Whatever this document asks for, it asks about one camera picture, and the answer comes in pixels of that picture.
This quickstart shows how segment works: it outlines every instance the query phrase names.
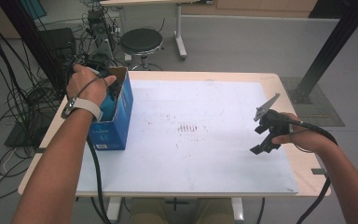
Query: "floor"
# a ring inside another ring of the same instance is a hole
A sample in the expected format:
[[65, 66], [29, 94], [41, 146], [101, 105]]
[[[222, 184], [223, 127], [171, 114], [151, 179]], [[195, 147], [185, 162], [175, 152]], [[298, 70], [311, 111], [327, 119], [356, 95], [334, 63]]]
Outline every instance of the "floor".
[[[149, 60], [166, 71], [257, 72], [303, 77], [336, 24], [337, 20], [186, 16], [182, 20], [182, 32], [187, 58], [182, 60], [178, 56], [172, 34], [166, 34], [164, 50], [153, 54]], [[21, 42], [12, 40], [10, 43], [18, 52], [23, 52]], [[30, 64], [37, 68], [32, 59]], [[13, 62], [13, 66], [20, 71], [17, 63]], [[21, 72], [17, 76], [19, 83], [27, 88], [26, 76]], [[358, 29], [327, 69], [319, 86], [345, 123], [345, 127], [325, 129], [335, 136], [358, 168]], [[7, 111], [7, 94], [0, 75], [0, 117]], [[2, 158], [1, 165], [7, 168], [21, 161], [16, 156], [9, 159], [10, 148], [3, 145], [14, 123], [13, 118], [0, 123], [0, 160]], [[16, 172], [25, 169], [29, 162], [21, 163]], [[23, 173], [2, 179], [0, 195], [16, 189], [22, 176]], [[0, 199], [0, 223], [9, 223], [19, 199], [17, 192]], [[249, 197], [242, 201], [246, 223], [256, 223], [261, 198]], [[305, 197], [267, 198], [261, 223], [294, 223], [313, 201], [314, 198]], [[171, 204], [167, 204], [167, 208], [172, 223], [178, 224], [189, 223], [194, 212], [191, 200], [188, 205], [178, 205], [176, 211]], [[81, 198], [75, 202], [73, 223], [102, 223], [90, 199]], [[129, 223], [129, 212], [124, 206], [119, 223]], [[305, 223], [344, 223], [334, 191]]]

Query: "desk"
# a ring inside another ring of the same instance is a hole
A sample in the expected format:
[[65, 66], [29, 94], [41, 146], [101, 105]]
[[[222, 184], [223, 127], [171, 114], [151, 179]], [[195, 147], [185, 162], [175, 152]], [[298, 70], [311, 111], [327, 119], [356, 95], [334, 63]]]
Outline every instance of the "desk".
[[182, 39], [182, 3], [191, 3], [195, 0], [109, 0], [109, 1], [101, 1], [100, 4], [103, 7], [117, 7], [120, 13], [120, 19], [122, 24], [123, 33], [126, 32], [124, 29], [124, 6], [134, 6], [134, 5], [144, 5], [144, 4], [176, 4], [176, 31], [174, 32], [176, 45], [179, 49], [180, 56], [185, 59], [187, 57], [185, 44]]

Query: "stool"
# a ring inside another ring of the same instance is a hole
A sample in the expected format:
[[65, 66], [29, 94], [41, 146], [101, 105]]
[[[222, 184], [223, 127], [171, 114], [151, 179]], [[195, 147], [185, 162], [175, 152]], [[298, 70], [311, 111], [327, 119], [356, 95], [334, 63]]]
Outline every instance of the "stool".
[[159, 32], [145, 28], [131, 30], [120, 38], [120, 42], [125, 53], [141, 56], [142, 64], [134, 66], [132, 70], [142, 67], [143, 70], [150, 71], [150, 66], [162, 70], [158, 65], [147, 62], [147, 55], [161, 48], [162, 35]]

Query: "forearm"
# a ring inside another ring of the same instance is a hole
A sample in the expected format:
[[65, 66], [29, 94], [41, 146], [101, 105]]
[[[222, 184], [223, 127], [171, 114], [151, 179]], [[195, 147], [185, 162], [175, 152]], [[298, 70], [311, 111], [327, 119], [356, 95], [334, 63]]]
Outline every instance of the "forearm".
[[358, 224], [358, 171], [339, 147], [318, 153], [332, 181], [347, 223]]
[[13, 222], [70, 222], [92, 118], [89, 111], [78, 109], [62, 124], [37, 164]]

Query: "cardboard box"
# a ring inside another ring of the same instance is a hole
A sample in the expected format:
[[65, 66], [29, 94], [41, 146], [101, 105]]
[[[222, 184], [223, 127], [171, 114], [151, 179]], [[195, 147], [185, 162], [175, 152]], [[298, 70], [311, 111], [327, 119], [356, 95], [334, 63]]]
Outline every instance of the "cardboard box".
[[96, 150], [124, 150], [132, 110], [132, 90], [126, 67], [111, 68], [112, 75], [117, 77], [118, 97], [111, 121], [91, 123], [89, 139]]

